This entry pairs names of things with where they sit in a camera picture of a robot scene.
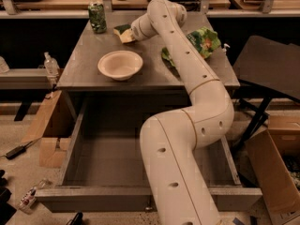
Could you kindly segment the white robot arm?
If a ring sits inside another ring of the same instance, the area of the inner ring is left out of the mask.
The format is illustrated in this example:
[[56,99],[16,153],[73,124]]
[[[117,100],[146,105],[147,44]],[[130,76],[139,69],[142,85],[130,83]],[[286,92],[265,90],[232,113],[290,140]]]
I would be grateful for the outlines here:
[[131,25],[138,40],[161,36],[191,102],[143,123],[142,160],[162,225],[223,225],[193,152],[224,137],[233,123],[233,103],[182,32],[186,18],[183,6],[152,0]]

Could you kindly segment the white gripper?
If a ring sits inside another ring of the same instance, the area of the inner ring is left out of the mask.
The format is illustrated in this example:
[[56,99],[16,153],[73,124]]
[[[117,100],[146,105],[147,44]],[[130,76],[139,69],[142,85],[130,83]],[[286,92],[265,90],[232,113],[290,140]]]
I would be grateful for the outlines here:
[[131,30],[136,40],[142,41],[149,39],[157,34],[152,27],[147,14],[143,14],[131,24]]

